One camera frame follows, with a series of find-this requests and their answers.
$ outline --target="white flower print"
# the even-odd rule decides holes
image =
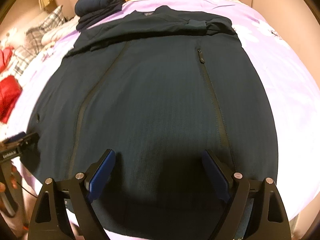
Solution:
[[[259,40],[256,37],[251,35],[252,31],[250,31],[247,27],[238,24],[233,24],[232,28],[238,34],[238,38],[241,41],[243,48],[247,46],[247,40],[255,43],[259,42]]]
[[[258,28],[258,31],[260,31],[262,34],[269,36],[269,37],[274,37],[276,42],[281,44],[282,46],[286,47],[287,49],[290,48],[289,44],[284,41],[281,36],[279,35],[279,33],[272,28],[268,23],[262,21],[262,20],[258,20],[259,23],[257,22],[252,22],[252,25],[256,26]]]

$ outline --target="stack of folded clothes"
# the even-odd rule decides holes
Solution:
[[[75,13],[80,17],[77,31],[86,29],[122,10],[125,0],[78,0]]]

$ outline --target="black cable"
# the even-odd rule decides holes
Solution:
[[[35,198],[38,198],[37,196],[33,195],[31,192],[29,192],[28,190],[26,190],[19,182],[17,182],[17,184],[22,187],[26,192],[28,192],[30,195],[34,196]]]

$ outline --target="zipper pull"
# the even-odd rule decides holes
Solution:
[[[199,57],[200,62],[201,62],[202,64],[204,64],[205,61],[204,61],[204,58],[203,58],[203,54],[202,54],[202,52],[201,52],[201,49],[198,49],[198,57]]]

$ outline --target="dark jacket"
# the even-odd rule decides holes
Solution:
[[[71,178],[116,151],[93,207],[104,228],[123,235],[209,237],[224,205],[202,168],[205,149],[250,179],[277,177],[260,78],[231,21],[204,12],[162,6],[82,32],[28,131],[40,135],[38,153],[22,162],[41,182]]]

